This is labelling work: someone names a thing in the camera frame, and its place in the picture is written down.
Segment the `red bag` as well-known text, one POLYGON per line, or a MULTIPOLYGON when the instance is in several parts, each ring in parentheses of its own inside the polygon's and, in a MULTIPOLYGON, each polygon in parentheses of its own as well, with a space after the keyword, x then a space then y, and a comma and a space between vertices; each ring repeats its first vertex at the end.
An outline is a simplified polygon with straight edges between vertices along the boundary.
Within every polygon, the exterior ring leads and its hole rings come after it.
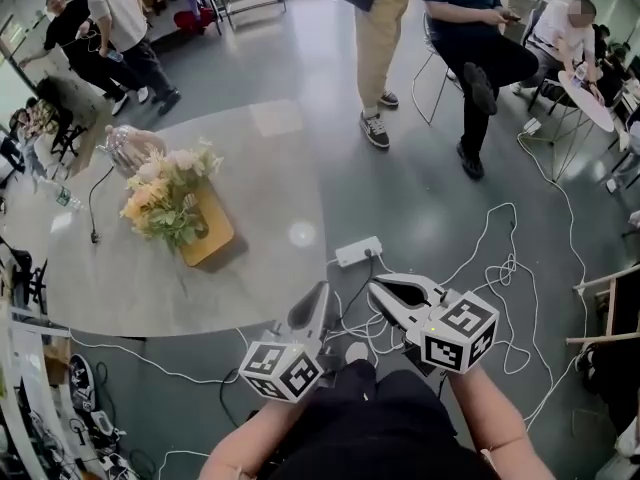
POLYGON ((173 21, 181 31, 203 34, 209 25, 216 22, 216 14, 209 8, 202 8, 198 16, 192 11, 179 11, 174 14, 173 21))

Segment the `white power strip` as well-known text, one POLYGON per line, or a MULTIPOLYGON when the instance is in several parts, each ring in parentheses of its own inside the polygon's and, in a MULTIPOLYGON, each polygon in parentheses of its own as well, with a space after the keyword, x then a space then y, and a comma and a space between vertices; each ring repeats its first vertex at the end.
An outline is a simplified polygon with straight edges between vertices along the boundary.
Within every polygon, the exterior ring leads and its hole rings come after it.
POLYGON ((335 250, 335 259, 341 268, 380 256, 382 243, 377 236, 372 236, 335 250))

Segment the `black device with printed tags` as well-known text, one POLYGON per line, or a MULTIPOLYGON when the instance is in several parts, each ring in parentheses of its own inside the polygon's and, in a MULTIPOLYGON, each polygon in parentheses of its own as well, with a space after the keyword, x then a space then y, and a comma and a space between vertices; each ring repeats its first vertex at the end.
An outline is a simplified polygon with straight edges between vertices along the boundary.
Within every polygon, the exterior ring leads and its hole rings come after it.
POLYGON ((69 360, 69 390, 73 407, 84 412, 96 409, 96 389, 93 372, 89 363, 79 354, 69 360))

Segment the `person's right forearm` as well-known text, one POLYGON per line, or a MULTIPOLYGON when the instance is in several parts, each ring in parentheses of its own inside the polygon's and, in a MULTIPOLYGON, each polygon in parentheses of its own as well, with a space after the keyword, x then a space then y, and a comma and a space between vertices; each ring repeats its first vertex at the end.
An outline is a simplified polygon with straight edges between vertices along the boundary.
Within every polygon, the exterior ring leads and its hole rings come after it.
POLYGON ((537 455, 521 413, 481 367, 448 378, 476 450, 501 480, 556 480, 537 455))

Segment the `light wooden frame chair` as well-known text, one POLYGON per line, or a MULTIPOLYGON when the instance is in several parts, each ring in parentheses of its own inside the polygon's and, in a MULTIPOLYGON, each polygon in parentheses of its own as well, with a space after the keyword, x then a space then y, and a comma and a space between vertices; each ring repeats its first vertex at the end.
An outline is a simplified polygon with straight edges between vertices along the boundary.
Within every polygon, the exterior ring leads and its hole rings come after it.
POLYGON ((566 338, 567 345, 640 339, 640 262, 619 272, 575 285, 573 291, 582 296, 600 285, 607 286, 606 290, 595 295, 596 300, 605 299, 607 303, 604 334, 566 338))

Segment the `steel kettle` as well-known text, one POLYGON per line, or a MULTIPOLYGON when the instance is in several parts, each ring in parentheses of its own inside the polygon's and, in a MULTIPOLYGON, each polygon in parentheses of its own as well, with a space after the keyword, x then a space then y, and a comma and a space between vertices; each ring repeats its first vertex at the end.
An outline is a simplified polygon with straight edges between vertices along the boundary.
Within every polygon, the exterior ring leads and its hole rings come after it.
POLYGON ((105 142, 97 148, 106 153, 112 166, 125 179, 133 177, 147 163, 152 151, 166 152, 164 141, 155 133, 130 125, 107 125, 105 142))

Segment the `person's left forearm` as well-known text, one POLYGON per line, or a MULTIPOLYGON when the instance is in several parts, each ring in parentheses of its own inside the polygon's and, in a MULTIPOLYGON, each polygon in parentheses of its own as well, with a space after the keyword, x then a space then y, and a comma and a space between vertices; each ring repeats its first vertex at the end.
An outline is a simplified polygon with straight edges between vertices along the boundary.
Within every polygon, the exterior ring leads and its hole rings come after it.
POLYGON ((268 401, 213 449, 198 480, 251 480, 299 420, 312 395, 297 403, 268 401))

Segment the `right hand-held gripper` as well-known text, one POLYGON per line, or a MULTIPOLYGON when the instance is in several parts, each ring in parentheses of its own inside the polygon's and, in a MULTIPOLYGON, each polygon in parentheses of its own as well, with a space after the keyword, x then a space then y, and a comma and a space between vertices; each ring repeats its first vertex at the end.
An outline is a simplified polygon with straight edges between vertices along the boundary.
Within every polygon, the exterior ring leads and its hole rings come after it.
POLYGON ((400 273, 376 276, 368 294, 429 365, 465 374, 494 344, 499 311, 471 291, 460 294, 428 277, 400 273))

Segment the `pastel artificial flower bouquet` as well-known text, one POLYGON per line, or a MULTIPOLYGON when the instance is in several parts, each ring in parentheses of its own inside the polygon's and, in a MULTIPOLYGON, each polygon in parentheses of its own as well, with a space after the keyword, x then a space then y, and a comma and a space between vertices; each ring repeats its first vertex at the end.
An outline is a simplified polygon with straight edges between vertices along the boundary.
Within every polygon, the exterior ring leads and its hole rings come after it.
POLYGON ((197 150, 163 153, 148 145, 148 159, 127 180, 131 190, 120 211, 132 223, 132 230, 144 238, 160 239, 170 250, 190 245, 209 231, 197 202, 196 189, 210 180, 223 162, 203 142, 197 150))

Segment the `round white side table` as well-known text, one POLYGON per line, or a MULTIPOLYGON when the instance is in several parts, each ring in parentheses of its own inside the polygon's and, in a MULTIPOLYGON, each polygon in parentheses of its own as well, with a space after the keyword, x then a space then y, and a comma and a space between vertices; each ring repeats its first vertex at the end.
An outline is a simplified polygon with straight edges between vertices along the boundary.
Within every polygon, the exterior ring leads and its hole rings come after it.
POLYGON ((564 97, 575 107, 566 106, 551 139, 551 179, 558 183, 594 128, 614 131, 611 112, 585 89, 580 79, 560 71, 558 80, 564 97))

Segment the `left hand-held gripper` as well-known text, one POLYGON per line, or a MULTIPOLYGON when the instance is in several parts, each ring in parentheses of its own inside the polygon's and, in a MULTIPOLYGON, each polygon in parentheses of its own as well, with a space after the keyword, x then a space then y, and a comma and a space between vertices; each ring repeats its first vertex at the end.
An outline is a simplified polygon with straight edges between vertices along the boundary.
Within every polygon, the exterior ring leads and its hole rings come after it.
POLYGON ((326 346, 331 289, 318 282, 277 324, 253 341, 239 367, 240 376, 261 397, 298 402, 340 361, 326 346))

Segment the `black office chair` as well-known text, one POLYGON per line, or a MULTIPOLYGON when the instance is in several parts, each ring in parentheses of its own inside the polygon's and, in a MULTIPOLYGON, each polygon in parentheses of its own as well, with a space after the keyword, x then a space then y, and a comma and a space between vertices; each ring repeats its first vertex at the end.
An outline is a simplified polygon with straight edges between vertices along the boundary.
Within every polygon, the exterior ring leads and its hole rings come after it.
POLYGON ((47 261, 36 267, 28 251, 11 247, 0 236, 0 299, 24 310, 33 303, 47 315, 46 268, 47 261))

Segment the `long white desk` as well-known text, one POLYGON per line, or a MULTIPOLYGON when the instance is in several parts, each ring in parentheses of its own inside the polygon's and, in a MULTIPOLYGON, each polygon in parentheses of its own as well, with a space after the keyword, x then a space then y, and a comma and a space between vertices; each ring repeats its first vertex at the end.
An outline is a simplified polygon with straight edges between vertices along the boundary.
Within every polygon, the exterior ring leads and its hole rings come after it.
POLYGON ((0 305, 0 382, 4 386, 0 411, 18 455, 31 480, 47 480, 19 410, 17 388, 25 388, 30 409, 41 418, 45 433, 62 447, 62 456, 70 460, 74 456, 54 405, 39 329, 14 321, 5 304, 0 305))

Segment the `clear plastic water bottle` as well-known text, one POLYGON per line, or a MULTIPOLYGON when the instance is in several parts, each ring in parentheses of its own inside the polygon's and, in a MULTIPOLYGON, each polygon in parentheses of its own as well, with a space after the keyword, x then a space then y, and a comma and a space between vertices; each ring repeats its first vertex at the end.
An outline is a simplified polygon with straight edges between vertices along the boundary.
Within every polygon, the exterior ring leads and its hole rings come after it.
POLYGON ((38 188, 50 198, 56 202, 59 206, 72 209, 74 211, 80 211, 84 209, 82 202, 75 197, 71 191, 58 181, 50 180, 44 177, 38 178, 38 188))

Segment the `person's black clothing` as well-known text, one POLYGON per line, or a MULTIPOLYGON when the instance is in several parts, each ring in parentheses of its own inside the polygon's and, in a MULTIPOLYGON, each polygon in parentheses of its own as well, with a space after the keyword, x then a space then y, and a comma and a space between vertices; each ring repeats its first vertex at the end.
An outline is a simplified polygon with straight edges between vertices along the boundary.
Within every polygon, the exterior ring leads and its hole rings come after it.
POLYGON ((500 480, 417 374, 364 360, 316 391, 274 460, 265 480, 500 480))

